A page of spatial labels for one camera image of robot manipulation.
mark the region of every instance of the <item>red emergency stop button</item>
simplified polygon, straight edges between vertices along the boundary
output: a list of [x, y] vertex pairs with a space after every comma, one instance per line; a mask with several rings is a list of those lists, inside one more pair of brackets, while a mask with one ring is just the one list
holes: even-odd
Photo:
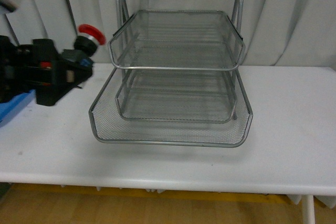
[[82, 24], [78, 27], [78, 31], [80, 33], [85, 33], [94, 37], [100, 45], [104, 45], [106, 43], [105, 35], [94, 26], [88, 24]]

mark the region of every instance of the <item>silver mesh tray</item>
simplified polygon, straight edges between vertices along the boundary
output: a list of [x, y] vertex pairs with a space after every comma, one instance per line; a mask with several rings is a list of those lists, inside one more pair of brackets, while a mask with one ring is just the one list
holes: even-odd
[[125, 120], [226, 123], [237, 103], [223, 71], [129, 70], [115, 101]]
[[246, 139], [253, 115], [238, 70], [233, 75], [237, 95], [235, 113], [230, 121], [223, 124], [122, 119], [114, 101], [122, 84], [121, 71], [113, 70], [89, 111], [92, 131], [99, 141], [237, 147]]
[[245, 45], [224, 12], [140, 10], [109, 49], [121, 69], [228, 71], [241, 64]]

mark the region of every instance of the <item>desk organizer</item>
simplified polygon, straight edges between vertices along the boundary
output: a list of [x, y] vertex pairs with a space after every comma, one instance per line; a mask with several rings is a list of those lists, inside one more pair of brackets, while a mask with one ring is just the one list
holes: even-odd
[[252, 109], [240, 78], [243, 0], [217, 10], [139, 10], [117, 0], [115, 66], [89, 114], [104, 143], [237, 147]]

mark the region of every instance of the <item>blue tray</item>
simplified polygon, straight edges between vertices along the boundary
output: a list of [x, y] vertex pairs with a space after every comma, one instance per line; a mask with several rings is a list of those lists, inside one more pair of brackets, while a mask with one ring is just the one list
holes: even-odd
[[9, 102], [0, 103], [0, 127], [8, 123], [15, 117], [25, 106], [28, 105], [35, 97], [35, 90], [30, 93], [19, 94]]

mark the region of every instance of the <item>white curtain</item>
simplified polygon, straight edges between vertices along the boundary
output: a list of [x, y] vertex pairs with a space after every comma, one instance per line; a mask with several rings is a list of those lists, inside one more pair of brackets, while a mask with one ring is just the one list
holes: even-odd
[[[130, 12], [139, 8], [222, 9], [233, 0], [127, 0]], [[107, 39], [117, 30], [115, 0], [24, 0], [16, 12], [0, 18], [0, 33], [19, 43], [50, 38], [61, 51], [71, 48], [76, 26], [88, 23]], [[241, 34], [245, 65], [332, 66], [336, 68], [336, 0], [244, 0]], [[106, 47], [93, 57], [109, 62]]]

